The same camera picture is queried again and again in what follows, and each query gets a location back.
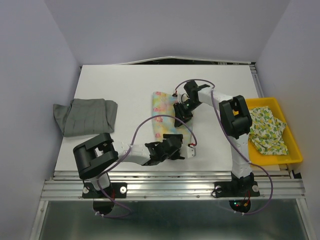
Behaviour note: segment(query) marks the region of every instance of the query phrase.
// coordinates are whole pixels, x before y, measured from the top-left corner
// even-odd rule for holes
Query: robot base
[[[114,197],[115,199],[125,199],[127,197],[127,183],[126,182],[112,182],[112,185],[105,188],[104,191],[110,197]],[[85,182],[83,191],[82,191],[83,199],[105,199],[106,196],[101,192],[95,190],[93,184],[91,182]]]
[[[214,190],[211,195],[214,198],[244,198],[250,192],[251,197],[259,197],[258,183],[255,181],[254,174],[251,172],[246,177],[237,178],[231,173],[231,181],[214,182]]]

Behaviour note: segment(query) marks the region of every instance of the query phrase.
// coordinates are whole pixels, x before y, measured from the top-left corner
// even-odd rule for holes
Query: white table
[[[227,95],[258,98],[248,65],[84,65],[74,98],[106,99],[118,104],[114,141],[130,143],[137,126],[152,115],[152,93],[173,93],[176,85],[188,79],[206,79]],[[198,139],[196,157],[166,160],[156,166],[124,162],[115,171],[231,171],[230,144],[219,126],[212,107],[202,104],[194,111],[193,131]],[[94,137],[64,137],[55,171],[77,171],[73,148]],[[135,144],[154,142],[151,121],[138,132]],[[278,171],[279,166],[268,166]]]

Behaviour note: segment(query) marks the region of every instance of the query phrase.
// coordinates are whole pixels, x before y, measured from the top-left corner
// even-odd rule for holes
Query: colorful cloth
[[[156,91],[152,94],[152,116],[166,114],[175,116],[174,103],[177,97],[170,94]],[[187,126],[193,129],[193,119],[188,121]],[[163,134],[183,134],[183,144],[191,143],[191,133],[184,126],[175,127],[175,119],[171,117],[156,117],[152,119],[154,136],[157,142],[163,140]]]
[[[288,155],[282,139],[287,124],[274,117],[268,106],[256,107],[249,112],[252,118],[249,139],[255,148],[264,155]]]

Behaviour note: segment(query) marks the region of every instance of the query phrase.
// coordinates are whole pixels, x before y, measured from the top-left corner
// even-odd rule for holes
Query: gray wall
[[[289,0],[45,0],[81,64],[256,61]]]
[[[0,239],[29,239],[79,67],[43,0],[1,1],[0,32]]]
[[[263,92],[278,99],[302,151],[307,204],[320,238],[319,9],[319,0],[292,0],[256,66]]]

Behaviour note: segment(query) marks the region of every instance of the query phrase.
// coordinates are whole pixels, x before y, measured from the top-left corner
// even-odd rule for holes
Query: wire
[[[250,198],[251,198],[251,196],[250,196],[250,191],[248,191],[248,194],[249,194],[249,198],[248,198],[248,201],[246,201],[246,205],[248,205],[248,203],[250,202]]]
[[[246,200],[246,198],[247,198],[247,193],[244,194],[244,199],[242,200],[242,202],[244,202]]]
[[[123,160],[125,160],[125,158],[129,155],[129,153],[131,152],[132,150],[132,146],[134,145],[135,143],[135,140],[136,140],[136,137],[137,137],[137,133],[139,131],[139,129],[142,127],[143,124],[145,124],[146,122],[148,122],[149,120],[151,119],[154,119],[154,118],[157,118],[157,117],[169,117],[169,118],[173,118],[177,121],[179,121],[180,123],[182,123],[191,133],[191,135],[193,136],[193,139],[194,139],[194,143],[192,144],[193,146],[196,146],[198,144],[198,141],[197,141],[197,138],[196,138],[196,135],[194,134],[194,132],[182,121],[180,120],[179,118],[175,117],[175,116],[171,116],[171,115],[167,115],[167,114],[159,114],[159,115],[155,115],[155,116],[151,116],[149,118],[147,118],[146,120],[144,120],[142,123],[139,124],[139,126],[136,128],[135,132],[134,132],[134,135],[132,137],[132,141],[131,141],[131,144],[129,146],[129,149],[128,151],[122,156],[122,158],[117,161],[114,165],[112,165],[111,167],[109,167],[108,169],[104,170],[102,173],[100,173],[98,175],[98,177],[100,178],[103,174],[106,174],[108,173],[109,171],[111,171],[112,169],[114,169],[116,166],[118,166]],[[114,204],[128,210],[128,213],[126,214],[123,214],[123,215],[119,215],[119,216],[109,216],[109,215],[103,215],[103,214],[100,214],[99,212],[95,212],[95,214],[101,216],[101,217],[104,217],[104,218],[110,218],[110,219],[118,219],[118,218],[123,218],[123,217],[126,217],[128,215],[130,215],[132,213],[132,210],[125,206],[124,204],[121,204],[119,203],[118,201],[112,199],[107,193],[106,191],[102,188],[101,184],[100,184],[100,181],[99,181],[99,178],[98,180],[96,181],[100,191],[103,193],[104,196],[106,196],[111,202],[113,202]]]
[[[112,198],[113,200],[115,200],[115,199],[116,199],[116,192],[115,192],[115,190],[114,190],[114,189],[112,190],[111,198]]]
[[[247,163],[249,163],[250,165],[255,166],[255,167],[257,167],[257,168],[260,168],[262,171],[265,172],[265,174],[266,174],[267,177],[269,178],[269,180],[270,180],[270,185],[271,185],[271,192],[270,192],[270,196],[269,196],[269,199],[268,199],[268,201],[266,202],[266,204],[265,204],[263,207],[261,207],[260,209],[258,209],[258,210],[256,210],[256,211],[253,211],[253,212],[244,213],[244,215],[253,215],[253,214],[257,214],[257,213],[261,212],[263,209],[265,209],[265,208],[270,204],[271,199],[272,199],[272,196],[273,196],[273,194],[274,194],[274,183],[273,183],[273,181],[272,181],[272,179],[271,179],[270,174],[269,174],[262,166],[260,166],[260,165],[258,165],[258,164],[255,164],[255,163],[252,163],[249,159],[247,159],[246,156],[244,156],[244,155],[242,154],[242,152],[240,152],[240,150],[239,150],[239,149],[235,146],[235,144],[230,140],[230,138],[229,138],[229,136],[227,135],[224,127],[222,126],[222,122],[221,122],[221,119],[220,119],[220,117],[219,117],[219,113],[218,113],[217,107],[216,107],[216,105],[215,105],[215,101],[214,101],[214,88],[216,87],[216,85],[215,85],[213,82],[208,81],[208,80],[204,80],[204,79],[189,79],[189,80],[185,80],[185,81],[181,82],[180,84],[178,84],[178,86],[176,86],[174,90],[177,91],[178,87],[180,87],[182,84],[187,83],[187,82],[192,81],[192,80],[201,81],[201,82],[206,82],[206,83],[209,83],[209,84],[212,85],[212,88],[211,88],[211,101],[212,101],[212,105],[213,105],[213,109],[214,109],[215,115],[216,115],[216,117],[217,117],[217,119],[218,119],[219,125],[220,125],[220,127],[221,127],[221,129],[222,129],[222,131],[223,131],[223,133],[224,133],[224,136],[226,137],[226,139],[228,140],[228,142],[230,143],[230,145],[237,151],[237,153],[238,153]]]

